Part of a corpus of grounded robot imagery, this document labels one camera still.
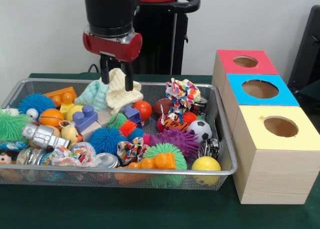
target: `cable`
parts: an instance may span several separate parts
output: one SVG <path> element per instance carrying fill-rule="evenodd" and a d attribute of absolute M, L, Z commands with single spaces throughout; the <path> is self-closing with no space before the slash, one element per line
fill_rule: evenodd
<path fill-rule="evenodd" d="M 99 69 L 98 69 L 97 65 L 94 64 L 94 63 L 93 63 L 91 66 L 89 66 L 88 73 L 91 72 L 91 69 L 92 69 L 93 67 L 95 68 L 95 71 L 98 73 L 98 72 L 99 72 Z"/>

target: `wire mesh basket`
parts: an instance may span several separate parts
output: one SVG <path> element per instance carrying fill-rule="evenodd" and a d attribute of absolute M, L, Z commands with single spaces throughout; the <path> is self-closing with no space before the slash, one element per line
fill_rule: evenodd
<path fill-rule="evenodd" d="M 45 94 L 66 87 L 74 87 L 77 95 L 80 95 L 90 82 L 68 79 L 25 79 L 17 83 L 1 106 L 16 108 L 30 94 Z M 143 99 L 151 105 L 165 97 L 165 83 L 142 82 L 141 84 Z M 212 137 L 218 138 L 220 142 L 217 160 L 221 171 L 191 170 L 194 159 L 187 162 L 187 170 L 0 164 L 0 184 L 216 191 L 227 176 L 237 170 L 237 160 L 218 90 L 209 84 L 197 84 L 197 87 L 201 91 L 201 96 L 208 101 L 205 113 L 206 122 L 212 129 Z M 152 115 L 146 121 L 143 127 L 145 133 L 153 135 L 157 133 L 157 119 Z"/>

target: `purple spiky ball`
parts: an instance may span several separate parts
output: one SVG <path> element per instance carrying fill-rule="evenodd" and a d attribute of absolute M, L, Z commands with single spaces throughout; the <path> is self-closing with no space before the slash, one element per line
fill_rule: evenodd
<path fill-rule="evenodd" d="M 158 143 L 171 143 L 177 146 L 186 158 L 196 158 L 198 155 L 200 144 L 196 142 L 196 139 L 198 139 L 196 134 L 170 128 L 169 130 L 163 130 L 156 136 L 150 136 L 151 146 Z"/>

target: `green table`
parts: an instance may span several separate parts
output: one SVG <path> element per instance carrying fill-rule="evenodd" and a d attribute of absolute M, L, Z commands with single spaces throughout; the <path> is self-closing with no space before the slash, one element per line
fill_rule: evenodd
<path fill-rule="evenodd" d="M 96 73 L 31 74 L 90 79 Z M 169 75 L 134 75 L 165 82 Z M 211 76 L 176 76 L 211 83 Z M 0 185 L 1 228 L 320 228 L 320 179 L 305 205 L 241 205 L 234 181 L 219 191 Z"/>

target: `purple toy block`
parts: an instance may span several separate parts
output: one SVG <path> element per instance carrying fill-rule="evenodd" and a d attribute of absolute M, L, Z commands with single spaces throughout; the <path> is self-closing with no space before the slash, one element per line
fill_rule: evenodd
<path fill-rule="evenodd" d="M 98 113 L 95 112 L 92 105 L 85 105 L 82 112 L 77 111 L 73 114 L 72 119 L 75 122 L 76 130 L 81 133 L 98 120 Z"/>
<path fill-rule="evenodd" d="M 135 124 L 137 124 L 138 128 L 142 128 L 140 112 L 138 111 L 137 108 L 132 108 L 131 106 L 126 106 L 123 109 L 123 114 L 125 114 L 125 116 L 127 118 L 129 118 L 129 120 L 131 120 Z"/>

